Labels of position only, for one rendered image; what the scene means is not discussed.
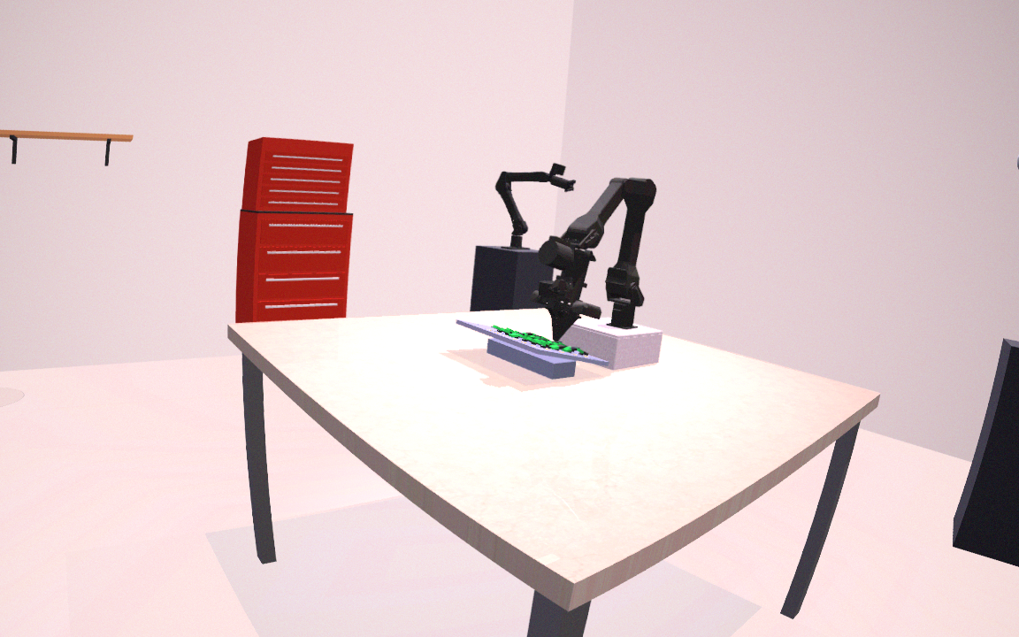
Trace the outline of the lavender switch panel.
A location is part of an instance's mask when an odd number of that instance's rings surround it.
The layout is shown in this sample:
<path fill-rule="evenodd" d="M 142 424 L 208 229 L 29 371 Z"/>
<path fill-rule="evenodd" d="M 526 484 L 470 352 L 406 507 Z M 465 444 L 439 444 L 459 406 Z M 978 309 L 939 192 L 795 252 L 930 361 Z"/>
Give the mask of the lavender switch panel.
<path fill-rule="evenodd" d="M 550 379 L 574 378 L 577 360 L 595 365 L 609 366 L 608 360 L 592 357 L 578 347 L 551 342 L 532 332 L 518 332 L 498 326 L 485 326 L 468 321 L 455 324 L 488 335 L 487 354 L 499 357 L 513 365 L 526 368 Z"/>

